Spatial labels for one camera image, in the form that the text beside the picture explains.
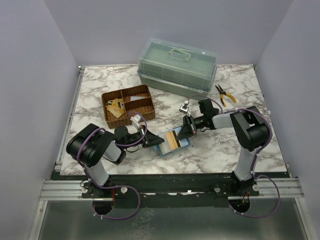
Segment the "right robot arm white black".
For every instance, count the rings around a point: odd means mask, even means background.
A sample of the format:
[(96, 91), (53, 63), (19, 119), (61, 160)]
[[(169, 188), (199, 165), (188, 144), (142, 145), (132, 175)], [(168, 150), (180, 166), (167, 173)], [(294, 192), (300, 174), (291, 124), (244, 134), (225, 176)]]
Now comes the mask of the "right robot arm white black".
[(237, 165), (231, 173), (230, 191), (236, 196), (241, 196), (254, 182), (258, 154), (270, 143), (273, 136), (272, 128), (255, 106), (225, 113), (213, 107), (210, 99), (198, 101), (198, 106), (202, 114), (199, 117), (192, 117), (188, 100), (180, 106), (179, 111), (184, 113), (184, 117), (177, 139), (190, 138), (203, 128), (211, 131), (234, 129), (241, 149)]

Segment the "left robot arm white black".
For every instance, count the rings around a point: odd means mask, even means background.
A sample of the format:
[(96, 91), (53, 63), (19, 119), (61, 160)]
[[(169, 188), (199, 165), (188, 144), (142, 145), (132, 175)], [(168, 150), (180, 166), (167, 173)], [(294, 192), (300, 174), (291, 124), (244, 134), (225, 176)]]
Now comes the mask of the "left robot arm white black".
[(164, 142), (162, 137), (143, 125), (138, 127), (136, 133), (129, 133), (126, 126), (116, 127), (112, 133), (91, 123), (69, 140), (66, 152), (93, 181), (93, 191), (104, 198), (110, 194), (111, 185), (107, 182), (109, 174), (103, 166), (103, 158), (119, 165), (127, 155), (126, 149), (139, 145), (150, 148)]

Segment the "gold credit card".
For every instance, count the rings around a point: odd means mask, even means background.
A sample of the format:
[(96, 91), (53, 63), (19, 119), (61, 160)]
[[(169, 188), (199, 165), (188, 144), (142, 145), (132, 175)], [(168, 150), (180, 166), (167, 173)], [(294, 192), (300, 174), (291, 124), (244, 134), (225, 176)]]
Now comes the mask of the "gold credit card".
[(159, 137), (164, 140), (164, 142), (159, 144), (159, 149), (163, 155), (171, 153), (183, 146), (182, 142), (177, 140), (177, 132), (175, 130), (161, 133)]

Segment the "blue leather card holder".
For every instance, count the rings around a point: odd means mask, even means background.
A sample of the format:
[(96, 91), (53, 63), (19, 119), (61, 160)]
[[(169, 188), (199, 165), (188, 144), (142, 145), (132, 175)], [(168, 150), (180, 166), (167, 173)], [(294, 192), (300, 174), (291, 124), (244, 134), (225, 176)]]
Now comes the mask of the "blue leather card holder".
[[(176, 127), (176, 128), (173, 128), (173, 129), (168, 130), (168, 131), (166, 131), (166, 132), (169, 132), (169, 131), (173, 131), (173, 130), (174, 130), (174, 131), (176, 131), (176, 133), (177, 133), (177, 135), (178, 135), (178, 133), (179, 133), (179, 131), (180, 131), (180, 127), (181, 127), (181, 126)], [(178, 149), (176, 149), (176, 150), (174, 150), (174, 151), (172, 151), (172, 152), (175, 152), (175, 151), (177, 151), (177, 150), (179, 150), (179, 149), (183, 149), (183, 148), (185, 148), (185, 147), (187, 147), (187, 146), (190, 145), (190, 141), (189, 141), (188, 138), (182, 139), (182, 140), (181, 140), (181, 143), (182, 143), (182, 147), (180, 147), (180, 148), (178, 148)], [(167, 154), (163, 155), (163, 154), (161, 153), (161, 150), (160, 150), (160, 148), (159, 148), (159, 144), (156, 145), (156, 146), (154, 146), (153, 149), (154, 149), (154, 151), (155, 151), (156, 153), (160, 154), (161, 156), (167, 155)]]

